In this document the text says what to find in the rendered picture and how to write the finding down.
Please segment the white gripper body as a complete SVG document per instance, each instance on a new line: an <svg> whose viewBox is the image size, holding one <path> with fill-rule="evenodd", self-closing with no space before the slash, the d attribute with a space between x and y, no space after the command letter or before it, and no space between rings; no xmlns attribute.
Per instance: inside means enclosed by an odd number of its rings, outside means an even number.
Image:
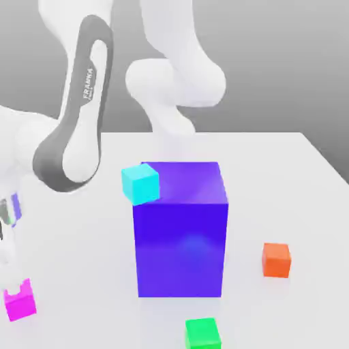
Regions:
<svg viewBox="0 0 349 349"><path fill-rule="evenodd" d="M14 268L17 264L14 229L0 219L0 267Z"/></svg>

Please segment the small magenta cube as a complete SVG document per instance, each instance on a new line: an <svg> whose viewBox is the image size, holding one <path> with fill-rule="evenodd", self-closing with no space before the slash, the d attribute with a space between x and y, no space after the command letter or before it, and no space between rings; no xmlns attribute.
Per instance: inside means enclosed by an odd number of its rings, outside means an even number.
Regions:
<svg viewBox="0 0 349 349"><path fill-rule="evenodd" d="M20 292L18 294L9 294L7 290L4 290L3 298L10 322L37 312L33 289L29 278L25 279L20 285Z"/></svg>

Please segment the small cyan cube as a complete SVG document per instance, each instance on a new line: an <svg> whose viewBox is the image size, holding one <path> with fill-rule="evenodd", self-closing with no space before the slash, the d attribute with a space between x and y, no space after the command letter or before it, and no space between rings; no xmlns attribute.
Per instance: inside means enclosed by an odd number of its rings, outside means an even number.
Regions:
<svg viewBox="0 0 349 349"><path fill-rule="evenodd" d="M122 169L121 180L123 193L133 206L160 198L159 174L146 163Z"/></svg>

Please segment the small green cube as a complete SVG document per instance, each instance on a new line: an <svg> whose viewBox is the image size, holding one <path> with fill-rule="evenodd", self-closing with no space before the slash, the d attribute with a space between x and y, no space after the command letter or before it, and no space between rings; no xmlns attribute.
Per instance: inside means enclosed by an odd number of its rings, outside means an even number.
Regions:
<svg viewBox="0 0 349 349"><path fill-rule="evenodd" d="M214 318L185 321L185 349L222 349L222 340Z"/></svg>

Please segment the small orange cube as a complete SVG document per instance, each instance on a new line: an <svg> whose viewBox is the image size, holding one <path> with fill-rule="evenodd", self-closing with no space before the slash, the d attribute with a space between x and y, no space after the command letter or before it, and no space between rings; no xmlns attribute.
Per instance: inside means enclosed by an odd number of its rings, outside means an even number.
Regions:
<svg viewBox="0 0 349 349"><path fill-rule="evenodd" d="M291 254L287 244L264 243L262 271L265 277L289 278Z"/></svg>

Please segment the large blue box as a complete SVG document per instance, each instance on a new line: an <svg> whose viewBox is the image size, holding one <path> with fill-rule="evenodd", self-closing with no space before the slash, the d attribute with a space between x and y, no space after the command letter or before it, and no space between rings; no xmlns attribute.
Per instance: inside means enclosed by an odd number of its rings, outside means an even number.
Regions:
<svg viewBox="0 0 349 349"><path fill-rule="evenodd" d="M140 297L220 297L228 198L217 162L151 162L160 199L133 208Z"/></svg>

